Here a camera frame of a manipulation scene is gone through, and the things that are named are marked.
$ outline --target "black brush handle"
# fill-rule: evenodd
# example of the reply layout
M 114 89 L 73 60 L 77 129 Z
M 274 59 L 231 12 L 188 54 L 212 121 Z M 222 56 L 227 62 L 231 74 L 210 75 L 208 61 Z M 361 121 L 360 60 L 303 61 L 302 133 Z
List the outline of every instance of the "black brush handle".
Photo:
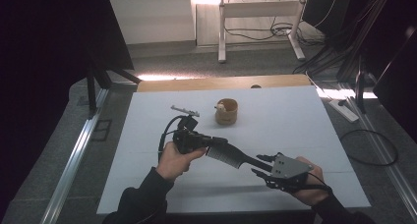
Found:
M 259 168 L 261 168 L 261 169 L 263 169 L 263 170 L 265 170 L 267 172 L 272 172 L 272 166 L 270 166 L 270 165 L 268 165 L 268 164 L 266 164 L 264 162 L 261 162 L 258 159 L 255 159 L 253 157 L 250 157 L 250 156 L 248 156 L 246 154 L 245 154 L 245 157 L 244 157 L 244 162 L 249 163 L 251 165 L 254 165 L 255 167 L 259 167 Z

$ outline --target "sleeve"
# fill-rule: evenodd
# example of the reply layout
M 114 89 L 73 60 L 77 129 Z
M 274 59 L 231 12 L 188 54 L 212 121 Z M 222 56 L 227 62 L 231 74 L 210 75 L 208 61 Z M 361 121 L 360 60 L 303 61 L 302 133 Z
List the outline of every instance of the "sleeve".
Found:
M 375 224 L 362 212 L 350 213 L 333 194 L 314 205 L 313 210 L 322 217 L 323 224 Z
M 117 211 L 108 214 L 102 223 L 136 223 L 166 212 L 166 194 L 173 186 L 174 183 L 163 179 L 152 167 L 140 187 L 127 188 L 123 192 Z

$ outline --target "wall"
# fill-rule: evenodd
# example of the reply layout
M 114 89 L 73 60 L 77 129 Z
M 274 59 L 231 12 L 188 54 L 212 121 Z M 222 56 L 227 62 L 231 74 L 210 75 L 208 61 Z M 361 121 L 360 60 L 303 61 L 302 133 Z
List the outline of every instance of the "wall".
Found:
M 126 44 L 195 40 L 191 0 L 110 0 Z

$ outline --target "person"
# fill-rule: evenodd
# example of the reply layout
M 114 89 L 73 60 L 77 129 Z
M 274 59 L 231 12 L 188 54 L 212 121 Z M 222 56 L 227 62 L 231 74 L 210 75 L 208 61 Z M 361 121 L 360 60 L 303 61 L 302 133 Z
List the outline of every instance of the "person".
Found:
M 193 160 L 206 153 L 205 148 L 181 154 L 174 142 L 165 145 L 160 161 L 152 167 L 142 184 L 137 188 L 126 189 L 119 202 L 117 211 L 108 214 L 103 224 L 163 223 L 166 213 L 166 194 L 174 186 L 175 179 L 187 172 Z M 307 185 L 322 185 L 322 168 L 304 157 L 299 161 L 311 164 Z M 300 190 L 292 194 L 295 198 L 312 207 L 322 219 L 323 224 L 374 224 L 375 222 L 362 212 L 351 213 L 337 200 L 334 194 L 324 190 Z

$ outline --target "power strip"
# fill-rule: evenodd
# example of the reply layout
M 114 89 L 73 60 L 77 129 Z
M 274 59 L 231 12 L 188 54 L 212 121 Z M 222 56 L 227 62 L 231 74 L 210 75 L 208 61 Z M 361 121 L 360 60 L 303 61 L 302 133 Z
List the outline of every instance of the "power strip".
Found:
M 334 99 L 329 104 L 337 112 L 339 112 L 341 115 L 343 115 L 343 117 L 346 118 L 349 122 L 353 123 L 353 122 L 356 122 L 359 119 L 359 117 L 356 114 L 354 114 L 352 111 L 350 111 L 350 109 L 348 109 L 346 106 L 338 105 L 338 102 L 339 102 L 338 99 Z

